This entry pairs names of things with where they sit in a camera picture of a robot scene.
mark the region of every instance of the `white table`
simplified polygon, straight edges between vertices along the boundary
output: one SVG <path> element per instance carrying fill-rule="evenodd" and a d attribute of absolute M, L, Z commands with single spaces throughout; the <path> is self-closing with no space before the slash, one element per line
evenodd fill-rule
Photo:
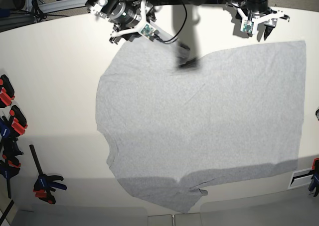
<path fill-rule="evenodd" d="M 187 6 L 188 20 L 180 38 L 202 57 L 212 51 L 258 42 L 256 37 L 233 35 L 231 14 L 216 6 Z M 184 19 L 182 6 L 163 6 L 156 24 L 174 34 Z M 319 155 L 319 12 L 284 9 L 290 22 L 280 20 L 266 43 L 305 40 L 307 74 L 305 122 L 299 168 L 309 168 Z M 115 180 L 106 164 L 109 147 L 96 130 L 95 97 L 100 76 L 120 48 L 108 42 L 112 25 L 86 14 L 58 19 L 0 33 L 1 72 L 10 78 L 15 102 L 28 120 L 18 142 L 24 151 L 20 174 L 12 179 L 13 198 L 27 208 L 41 203 L 20 180 L 32 186 L 37 170 L 29 150 L 34 144 L 45 173 L 60 173 L 68 186 L 54 193 L 57 204 L 90 207 L 144 207 L 149 215 L 174 214 L 172 210 L 133 198 Z M 291 173 L 205 188 L 191 209 L 199 212 L 205 202 L 222 201 L 284 191 Z"/>

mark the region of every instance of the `white tabletop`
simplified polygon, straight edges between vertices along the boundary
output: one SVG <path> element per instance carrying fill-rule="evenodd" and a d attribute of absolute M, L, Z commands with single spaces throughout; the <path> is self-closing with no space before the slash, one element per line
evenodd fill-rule
<path fill-rule="evenodd" d="M 231 14 L 216 6 L 187 6 L 188 20 L 180 38 L 192 48 L 192 56 L 251 44 L 305 40 L 307 73 L 305 121 L 299 152 L 299 168 L 311 167 L 319 155 L 319 12 L 283 9 L 290 22 L 279 20 L 267 41 L 233 35 Z M 171 33 L 183 21 L 182 6 L 163 6 L 156 24 Z M 20 178 L 38 175 L 29 144 L 34 144 L 45 173 L 59 173 L 68 186 L 54 193 L 57 204 L 90 207 L 144 207 L 149 215 L 173 211 L 133 198 L 115 180 L 106 164 L 109 146 L 96 130 L 95 97 L 100 76 L 119 45 L 108 42 L 112 24 L 90 14 L 67 17 L 0 33 L 1 71 L 15 89 L 15 103 L 28 120 L 20 137 L 20 174 L 12 179 L 13 197 L 24 208 L 33 201 L 19 200 L 25 186 Z M 230 200 L 284 191 L 291 173 L 271 178 L 206 187 L 205 202 Z"/>

